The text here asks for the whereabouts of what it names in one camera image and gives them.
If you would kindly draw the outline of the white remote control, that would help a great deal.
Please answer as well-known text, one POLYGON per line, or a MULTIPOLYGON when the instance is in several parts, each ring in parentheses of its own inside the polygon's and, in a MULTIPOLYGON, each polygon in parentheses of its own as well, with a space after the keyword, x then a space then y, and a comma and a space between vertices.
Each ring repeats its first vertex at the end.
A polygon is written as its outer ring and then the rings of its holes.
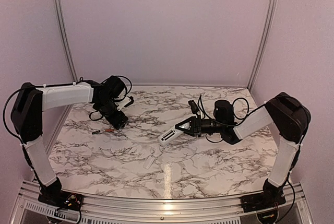
POLYGON ((166 146, 171 141, 177 139, 181 134, 183 134, 183 132, 179 132, 175 129, 175 126, 173 126, 158 137, 158 143, 160 146, 166 146))

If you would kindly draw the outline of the white battery cover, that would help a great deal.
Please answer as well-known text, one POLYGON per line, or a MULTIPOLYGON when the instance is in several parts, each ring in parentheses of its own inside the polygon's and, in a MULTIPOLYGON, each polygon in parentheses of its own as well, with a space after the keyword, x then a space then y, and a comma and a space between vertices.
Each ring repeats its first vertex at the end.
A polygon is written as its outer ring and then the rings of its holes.
POLYGON ((152 164, 154 163, 154 161, 155 161, 155 157, 154 157, 154 156, 149 156, 149 157, 146 159, 146 161, 144 162, 143 167, 144 167, 145 169, 149 169, 149 168, 152 166, 152 164))

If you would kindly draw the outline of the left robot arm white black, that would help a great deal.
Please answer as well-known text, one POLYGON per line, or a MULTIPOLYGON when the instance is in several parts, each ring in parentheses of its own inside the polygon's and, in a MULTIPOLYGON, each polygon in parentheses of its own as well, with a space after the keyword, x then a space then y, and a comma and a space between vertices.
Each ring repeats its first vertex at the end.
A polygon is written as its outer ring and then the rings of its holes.
POLYGON ((74 104, 91 104, 111 126, 123 128, 128 117, 123 109, 134 103, 132 86, 125 85, 124 76, 110 76, 103 82, 80 79, 78 82, 54 85, 24 83, 11 98, 16 101, 10 113, 15 129, 12 136, 19 139, 24 156, 37 179, 41 194, 55 206, 66 201, 66 194, 56 176, 43 143, 44 112, 74 104))

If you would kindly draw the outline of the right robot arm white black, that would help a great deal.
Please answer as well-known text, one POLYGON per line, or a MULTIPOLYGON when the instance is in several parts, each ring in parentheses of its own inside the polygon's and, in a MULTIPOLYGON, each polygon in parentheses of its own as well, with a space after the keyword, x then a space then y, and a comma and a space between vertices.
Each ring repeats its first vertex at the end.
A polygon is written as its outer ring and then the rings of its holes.
POLYGON ((278 153, 259 194, 258 202, 270 207, 279 198, 279 192, 289 180, 301 152, 303 140, 311 122, 311 113, 306 106, 281 92, 253 110, 247 110, 243 117, 236 116, 234 103, 217 100, 213 115, 209 116, 202 104, 190 101, 193 116, 174 126, 177 132, 189 136, 219 134, 222 141, 235 145, 264 128, 276 131, 278 153))

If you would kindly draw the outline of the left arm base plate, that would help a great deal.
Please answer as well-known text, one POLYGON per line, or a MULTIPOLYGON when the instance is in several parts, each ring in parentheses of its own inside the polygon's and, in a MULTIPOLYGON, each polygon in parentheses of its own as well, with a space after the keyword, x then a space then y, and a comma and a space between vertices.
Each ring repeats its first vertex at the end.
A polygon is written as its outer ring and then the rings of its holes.
POLYGON ((77 193, 70 193, 61 191, 59 194, 54 196, 46 196, 40 194, 38 201, 55 206, 59 209, 69 209, 74 211, 81 210, 84 196, 77 193))

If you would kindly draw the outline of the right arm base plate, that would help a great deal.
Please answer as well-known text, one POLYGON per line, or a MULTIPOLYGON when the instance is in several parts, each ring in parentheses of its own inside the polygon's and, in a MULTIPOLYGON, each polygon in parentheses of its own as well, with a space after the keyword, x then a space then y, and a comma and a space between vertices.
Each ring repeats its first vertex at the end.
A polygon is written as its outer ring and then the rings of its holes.
POLYGON ((240 198, 241 206, 245 213, 277 207, 285 204, 285 196, 279 194, 276 198, 265 197, 264 193, 255 193, 240 198))

